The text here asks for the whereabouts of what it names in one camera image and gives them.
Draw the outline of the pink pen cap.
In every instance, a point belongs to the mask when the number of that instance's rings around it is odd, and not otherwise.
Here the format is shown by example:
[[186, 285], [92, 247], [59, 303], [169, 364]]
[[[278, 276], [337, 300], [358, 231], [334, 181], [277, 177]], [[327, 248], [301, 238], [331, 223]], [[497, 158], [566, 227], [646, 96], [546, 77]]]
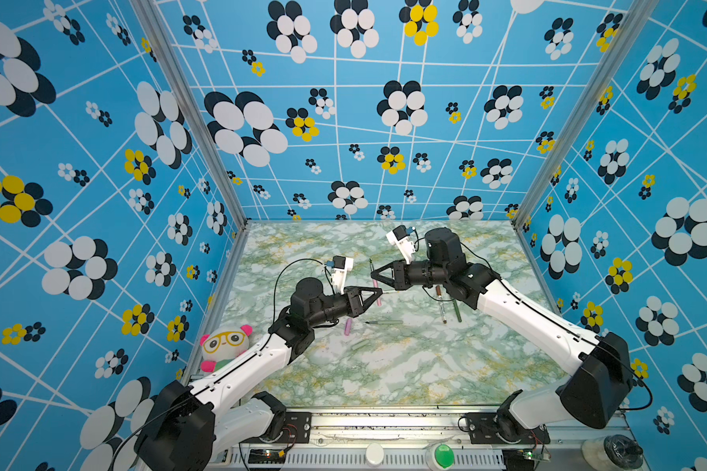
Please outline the pink pen cap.
[[349, 319], [346, 321], [345, 331], [344, 331], [344, 335], [345, 335], [345, 336], [351, 335], [351, 331], [352, 331], [352, 328], [353, 328], [353, 323], [354, 323], [354, 320], [351, 319], [351, 318], [349, 318]]

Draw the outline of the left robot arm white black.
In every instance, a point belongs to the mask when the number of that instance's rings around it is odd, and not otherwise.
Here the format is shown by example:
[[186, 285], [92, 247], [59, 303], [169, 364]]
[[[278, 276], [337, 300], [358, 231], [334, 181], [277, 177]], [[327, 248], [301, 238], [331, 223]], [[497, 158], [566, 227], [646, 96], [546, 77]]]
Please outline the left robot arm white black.
[[188, 386], [174, 381], [159, 393], [137, 430], [137, 457], [151, 470], [203, 470], [247, 439], [277, 437], [287, 408], [272, 394], [253, 389], [302, 356], [316, 329], [356, 318], [382, 294], [381, 288], [367, 287], [326, 294], [320, 280], [300, 280], [289, 305], [256, 345]]

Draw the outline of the pink pen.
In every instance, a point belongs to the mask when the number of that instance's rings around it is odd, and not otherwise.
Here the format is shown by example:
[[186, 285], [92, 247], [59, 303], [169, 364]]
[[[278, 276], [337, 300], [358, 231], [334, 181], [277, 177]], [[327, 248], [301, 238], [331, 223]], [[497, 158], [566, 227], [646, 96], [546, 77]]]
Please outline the pink pen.
[[[370, 271], [370, 274], [374, 271], [374, 269], [375, 269], [375, 267], [374, 267], [373, 261], [372, 261], [371, 258], [369, 258], [369, 271]], [[377, 280], [375, 280], [375, 279], [373, 279], [373, 278], [371, 278], [371, 280], [372, 280], [373, 286], [374, 286], [375, 288], [379, 288], [379, 284], [378, 284]], [[378, 298], [378, 300], [376, 300], [376, 304], [377, 304], [378, 307], [381, 307], [381, 306], [382, 306], [382, 298]]]

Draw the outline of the dark green pen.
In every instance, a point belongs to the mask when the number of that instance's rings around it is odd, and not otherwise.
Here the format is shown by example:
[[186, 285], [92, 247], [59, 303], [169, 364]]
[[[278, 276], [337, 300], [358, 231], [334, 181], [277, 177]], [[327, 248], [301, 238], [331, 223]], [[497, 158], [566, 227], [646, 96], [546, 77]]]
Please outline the dark green pen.
[[457, 318], [458, 323], [463, 323], [463, 317], [462, 317], [462, 314], [461, 314], [461, 311], [460, 311], [459, 304], [458, 304], [457, 300], [451, 298], [451, 302], [452, 302], [452, 305], [453, 305], [454, 312], [455, 312], [455, 315], [456, 315], [456, 318]]

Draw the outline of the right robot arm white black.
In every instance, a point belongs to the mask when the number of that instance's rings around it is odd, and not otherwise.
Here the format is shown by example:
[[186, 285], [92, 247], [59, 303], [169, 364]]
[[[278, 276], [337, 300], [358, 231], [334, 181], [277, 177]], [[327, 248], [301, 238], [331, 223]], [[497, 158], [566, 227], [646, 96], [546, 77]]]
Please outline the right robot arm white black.
[[575, 420], [605, 428], [634, 387], [626, 341], [614, 333], [599, 336], [545, 309], [513, 288], [482, 257], [467, 260], [469, 249], [448, 228], [423, 237], [426, 257], [416, 259], [413, 228], [387, 233], [399, 260], [375, 269], [371, 277], [395, 290], [441, 287], [451, 298], [488, 314], [545, 352], [567, 378], [533, 391], [516, 391], [497, 409], [497, 433], [516, 442], [542, 425]]

